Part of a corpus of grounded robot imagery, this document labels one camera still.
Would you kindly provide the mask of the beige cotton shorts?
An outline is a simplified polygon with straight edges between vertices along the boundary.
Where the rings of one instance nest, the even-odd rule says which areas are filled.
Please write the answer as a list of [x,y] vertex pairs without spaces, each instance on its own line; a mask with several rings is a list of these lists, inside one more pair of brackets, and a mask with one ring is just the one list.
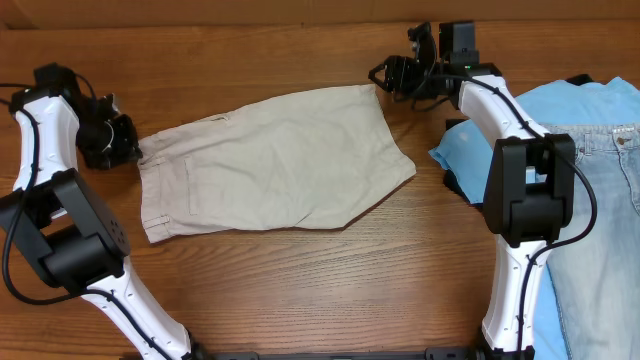
[[273,97],[144,138],[152,243],[225,230],[341,228],[415,175],[371,85]]

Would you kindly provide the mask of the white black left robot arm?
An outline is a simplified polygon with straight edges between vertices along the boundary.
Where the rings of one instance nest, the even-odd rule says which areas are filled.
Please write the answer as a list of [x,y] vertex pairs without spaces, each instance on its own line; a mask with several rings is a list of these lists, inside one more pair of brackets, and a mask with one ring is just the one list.
[[21,133],[21,165],[1,199],[1,275],[23,303],[82,298],[99,308],[142,359],[206,359],[204,347],[156,301],[130,260],[126,231],[78,172],[141,158],[136,128],[114,95],[84,93],[68,67],[35,69],[6,101]]

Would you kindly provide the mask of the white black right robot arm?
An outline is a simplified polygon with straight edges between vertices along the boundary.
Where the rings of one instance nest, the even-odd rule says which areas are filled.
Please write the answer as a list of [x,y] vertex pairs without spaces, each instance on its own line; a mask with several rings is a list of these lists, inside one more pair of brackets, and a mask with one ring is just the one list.
[[517,104],[502,73],[482,63],[471,21],[407,32],[413,56],[390,56],[369,78],[397,101],[445,101],[480,129],[493,155],[482,214],[496,238],[491,299],[475,343],[431,348],[428,359],[531,359],[533,320],[551,245],[573,213],[575,144]]

